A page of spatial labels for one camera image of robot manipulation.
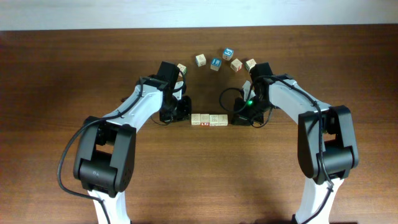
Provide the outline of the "wooden block blue H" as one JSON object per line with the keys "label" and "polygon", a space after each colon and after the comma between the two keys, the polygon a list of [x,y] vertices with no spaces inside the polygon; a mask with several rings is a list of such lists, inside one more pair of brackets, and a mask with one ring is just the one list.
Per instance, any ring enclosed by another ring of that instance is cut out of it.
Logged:
{"label": "wooden block blue H", "polygon": [[210,115],[209,114],[201,114],[200,115],[200,125],[201,126],[209,126],[210,125]]}

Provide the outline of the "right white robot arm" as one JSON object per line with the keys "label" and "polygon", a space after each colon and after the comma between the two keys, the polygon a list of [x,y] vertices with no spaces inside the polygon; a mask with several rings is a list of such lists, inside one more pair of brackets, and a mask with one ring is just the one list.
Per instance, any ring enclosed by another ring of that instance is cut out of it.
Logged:
{"label": "right white robot arm", "polygon": [[276,108],[297,124],[305,184],[291,222],[328,223],[338,189],[359,163],[351,111],[316,99],[287,74],[252,77],[238,92],[234,112],[241,124],[252,125]]}

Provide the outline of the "wooden block red letter side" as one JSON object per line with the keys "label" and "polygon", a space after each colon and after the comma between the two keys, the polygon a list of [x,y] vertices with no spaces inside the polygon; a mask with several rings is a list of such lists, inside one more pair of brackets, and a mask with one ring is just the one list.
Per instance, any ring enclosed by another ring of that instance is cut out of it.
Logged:
{"label": "wooden block red letter side", "polygon": [[191,114],[191,125],[199,126],[201,125],[201,114]]}

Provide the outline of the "wooden block pineapple K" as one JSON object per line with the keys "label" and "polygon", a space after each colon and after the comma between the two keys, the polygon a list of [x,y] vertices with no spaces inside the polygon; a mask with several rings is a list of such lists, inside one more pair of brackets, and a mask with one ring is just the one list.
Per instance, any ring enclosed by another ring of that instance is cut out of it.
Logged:
{"label": "wooden block pineapple K", "polygon": [[210,124],[210,126],[218,126],[219,125],[219,115],[218,114],[210,114],[209,115],[209,124]]}

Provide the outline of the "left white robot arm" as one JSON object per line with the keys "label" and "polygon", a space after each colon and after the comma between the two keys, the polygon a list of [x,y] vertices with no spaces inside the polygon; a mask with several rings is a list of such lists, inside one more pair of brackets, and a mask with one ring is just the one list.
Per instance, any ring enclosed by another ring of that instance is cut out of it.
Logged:
{"label": "left white robot arm", "polygon": [[140,78],[117,109],[87,117],[74,135],[79,143],[73,175],[94,202],[99,223],[130,223],[125,190],[134,170],[136,134],[154,113],[165,124],[187,119],[191,106],[185,90],[185,83],[173,78]]}

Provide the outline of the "wooden block red trim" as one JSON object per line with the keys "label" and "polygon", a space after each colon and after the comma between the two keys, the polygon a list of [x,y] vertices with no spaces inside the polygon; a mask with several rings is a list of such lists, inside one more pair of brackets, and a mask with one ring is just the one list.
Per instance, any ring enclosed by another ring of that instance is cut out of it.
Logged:
{"label": "wooden block red trim", "polygon": [[227,126],[228,125],[228,115],[227,114],[219,114],[218,115],[218,125],[219,126]]}

